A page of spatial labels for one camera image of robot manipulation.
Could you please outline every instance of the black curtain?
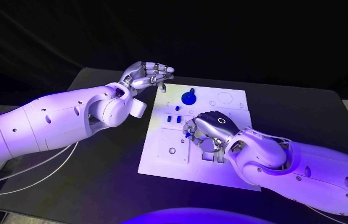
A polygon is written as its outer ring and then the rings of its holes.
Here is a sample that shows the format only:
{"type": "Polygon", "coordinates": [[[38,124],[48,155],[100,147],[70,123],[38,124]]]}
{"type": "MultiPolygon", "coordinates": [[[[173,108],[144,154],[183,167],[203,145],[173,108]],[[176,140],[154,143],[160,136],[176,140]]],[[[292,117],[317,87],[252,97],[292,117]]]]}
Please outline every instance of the black curtain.
{"type": "Polygon", "coordinates": [[[0,0],[0,104],[84,67],[331,89],[347,98],[346,0],[0,0]]]}

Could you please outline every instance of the cable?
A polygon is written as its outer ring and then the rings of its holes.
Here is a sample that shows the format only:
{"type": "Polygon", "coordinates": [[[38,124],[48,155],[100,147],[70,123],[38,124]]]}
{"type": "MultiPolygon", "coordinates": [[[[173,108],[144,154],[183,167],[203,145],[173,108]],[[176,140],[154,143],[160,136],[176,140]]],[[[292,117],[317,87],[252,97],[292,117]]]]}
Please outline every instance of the cable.
{"type": "Polygon", "coordinates": [[[15,193],[15,192],[18,192],[18,191],[22,191],[22,190],[25,190],[25,189],[28,189],[29,187],[32,187],[32,186],[35,186],[36,184],[39,184],[42,181],[45,181],[57,172],[58,172],[58,170],[62,168],[62,166],[65,165],[65,163],[67,163],[67,161],[70,160],[70,158],[71,158],[71,155],[72,155],[72,153],[74,153],[74,151],[75,151],[75,149],[77,149],[77,146],[78,146],[78,142],[77,142],[77,144],[75,144],[75,147],[74,147],[74,149],[72,149],[72,151],[71,151],[71,154],[70,154],[70,156],[68,156],[68,158],[67,158],[67,160],[64,161],[64,163],[62,163],[62,165],[57,168],[57,170],[42,179],[42,180],[39,180],[36,183],[34,183],[32,185],[29,185],[28,187],[25,187],[25,188],[22,188],[22,189],[19,189],[19,190],[15,190],[15,191],[11,191],[11,192],[6,192],[6,193],[0,193],[0,195],[6,195],[6,194],[12,194],[12,193],[15,193]]]}
{"type": "Polygon", "coordinates": [[[251,131],[256,132],[258,134],[261,134],[261,135],[264,135],[264,136],[267,136],[267,137],[278,138],[278,139],[284,140],[284,142],[287,142],[287,141],[291,142],[291,140],[290,140],[288,138],[285,138],[285,137],[277,137],[277,136],[268,135],[268,134],[265,134],[265,133],[256,131],[256,130],[252,129],[251,127],[246,127],[246,128],[248,128],[251,131]]]}
{"type": "Polygon", "coordinates": [[[308,207],[315,211],[315,212],[318,212],[321,215],[324,215],[327,218],[330,218],[331,220],[334,220],[334,221],[337,221],[338,223],[341,223],[341,224],[347,224],[346,222],[341,222],[341,221],[338,221],[337,219],[334,219],[334,218],[331,218],[330,216],[327,216],[326,214],[323,214],[315,208],[313,208],[310,205],[308,205],[308,207]]]}
{"type": "Polygon", "coordinates": [[[19,174],[22,174],[24,172],[32,170],[34,168],[36,168],[38,166],[41,166],[42,164],[45,164],[47,162],[49,162],[54,158],[57,158],[70,149],[71,146],[72,146],[72,144],[54,157],[51,157],[48,160],[45,160],[42,163],[39,163],[34,167],[31,167],[31,168],[25,169],[24,171],[19,171],[18,173],[15,173],[15,174],[12,174],[12,175],[0,178],[0,181],[9,179],[11,177],[13,177],[13,176],[16,176],[19,174]]]}

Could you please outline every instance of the blue object in hand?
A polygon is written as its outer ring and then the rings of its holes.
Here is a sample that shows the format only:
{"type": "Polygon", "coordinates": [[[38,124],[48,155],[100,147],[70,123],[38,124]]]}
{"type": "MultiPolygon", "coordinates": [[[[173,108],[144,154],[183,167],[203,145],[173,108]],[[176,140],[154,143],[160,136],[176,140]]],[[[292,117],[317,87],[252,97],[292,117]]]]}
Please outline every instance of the blue object in hand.
{"type": "Polygon", "coordinates": [[[193,105],[196,103],[195,89],[192,88],[182,96],[182,101],[186,105],[193,105]]]}

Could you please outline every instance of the gray table surface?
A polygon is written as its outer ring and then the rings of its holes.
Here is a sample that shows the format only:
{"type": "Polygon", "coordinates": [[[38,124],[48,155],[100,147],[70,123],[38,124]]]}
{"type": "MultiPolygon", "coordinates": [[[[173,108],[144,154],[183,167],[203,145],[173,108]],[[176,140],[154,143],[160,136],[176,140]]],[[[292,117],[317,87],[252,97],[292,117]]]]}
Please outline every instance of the gray table surface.
{"type": "MultiPolygon", "coordinates": [[[[70,90],[117,82],[121,74],[85,68],[70,90]]],[[[255,129],[348,154],[348,111],[336,92],[185,77],[169,83],[246,90],[255,129]]],[[[120,127],[81,141],[72,158],[48,180],[0,196],[0,209],[67,223],[120,223],[143,213],[175,207],[235,211],[277,223],[330,223],[271,190],[255,192],[139,174],[156,87],[147,88],[137,98],[149,105],[143,118],[130,116],[120,127]]],[[[26,155],[18,170],[47,160],[58,151],[26,155]]],[[[70,152],[9,179],[2,192],[24,188],[49,175],[70,152]]]]}

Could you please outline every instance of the robotic arm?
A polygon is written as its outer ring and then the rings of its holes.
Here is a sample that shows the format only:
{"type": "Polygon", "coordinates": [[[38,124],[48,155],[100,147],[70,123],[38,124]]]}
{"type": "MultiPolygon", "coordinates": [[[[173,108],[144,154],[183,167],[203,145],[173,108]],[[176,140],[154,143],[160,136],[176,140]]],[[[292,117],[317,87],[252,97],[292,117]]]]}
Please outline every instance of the robotic arm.
{"type": "Polygon", "coordinates": [[[62,148],[117,127],[128,115],[141,118],[146,103],[133,98],[149,86],[166,92],[175,69],[153,62],[134,63],[118,82],[45,96],[0,115],[0,162],[62,148]]]}
{"type": "Polygon", "coordinates": [[[225,149],[241,178],[330,213],[348,215],[348,155],[328,148],[238,129],[219,111],[202,113],[183,132],[203,151],[225,149]],[[196,131],[206,135],[196,138],[196,131]]]}

